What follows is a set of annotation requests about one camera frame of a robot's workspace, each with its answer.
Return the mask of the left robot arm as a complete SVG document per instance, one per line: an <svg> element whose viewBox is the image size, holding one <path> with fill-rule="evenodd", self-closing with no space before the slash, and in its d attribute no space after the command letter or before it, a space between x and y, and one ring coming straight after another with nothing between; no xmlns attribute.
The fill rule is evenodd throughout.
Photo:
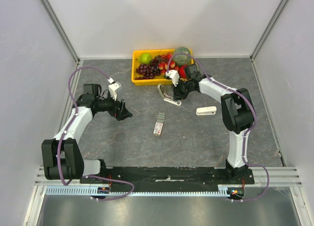
<svg viewBox="0 0 314 226"><path fill-rule="evenodd" d="M126 109L125 101L117 98L121 89L119 82L113 82L106 90L107 97L103 97L99 84L83 86L83 94L74 104L66 124L56 136L44 140L41 145L46 179L72 180L90 175L96 183L107 180L108 172L103 168L104 161L83 159L79 141L87 125L99 112L107 112L118 121L132 117Z"/></svg>

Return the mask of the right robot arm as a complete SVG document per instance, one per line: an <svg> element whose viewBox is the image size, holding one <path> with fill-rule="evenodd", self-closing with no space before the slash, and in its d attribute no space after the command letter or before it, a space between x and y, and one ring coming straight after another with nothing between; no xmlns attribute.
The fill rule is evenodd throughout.
<svg viewBox="0 0 314 226"><path fill-rule="evenodd" d="M237 183L248 173L247 139L256 121L248 90L228 87L208 74L201 74L195 64L185 68L186 80L180 79L175 70L167 71L165 75L172 81L176 100L184 100L189 93L197 91L220 102L230 145L224 176L229 183Z"/></svg>

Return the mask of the red white staple box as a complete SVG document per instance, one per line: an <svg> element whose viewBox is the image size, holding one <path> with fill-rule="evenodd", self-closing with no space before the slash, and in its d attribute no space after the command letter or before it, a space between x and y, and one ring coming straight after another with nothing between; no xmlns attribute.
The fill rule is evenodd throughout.
<svg viewBox="0 0 314 226"><path fill-rule="evenodd" d="M159 112L157 115L157 121L154 126L153 135L160 136L163 128L163 124L165 121L165 113Z"/></svg>

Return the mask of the white rectangular case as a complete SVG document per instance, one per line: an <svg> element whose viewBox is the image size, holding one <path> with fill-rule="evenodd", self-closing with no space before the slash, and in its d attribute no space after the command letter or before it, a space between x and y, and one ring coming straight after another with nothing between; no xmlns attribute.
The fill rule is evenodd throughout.
<svg viewBox="0 0 314 226"><path fill-rule="evenodd" d="M196 109L197 116L215 115L217 111L216 106L200 107Z"/></svg>

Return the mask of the green white stapler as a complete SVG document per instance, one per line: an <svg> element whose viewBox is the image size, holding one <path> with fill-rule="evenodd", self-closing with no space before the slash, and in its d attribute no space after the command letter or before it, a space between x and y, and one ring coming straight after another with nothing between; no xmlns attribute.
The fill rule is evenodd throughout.
<svg viewBox="0 0 314 226"><path fill-rule="evenodd" d="M171 104L176 105L176 106L181 106L182 102L180 100L175 100L172 96L168 95L166 93L166 91L164 90L164 87L162 84L159 84L157 86L157 89L158 89L162 99L165 102L171 103Z"/></svg>

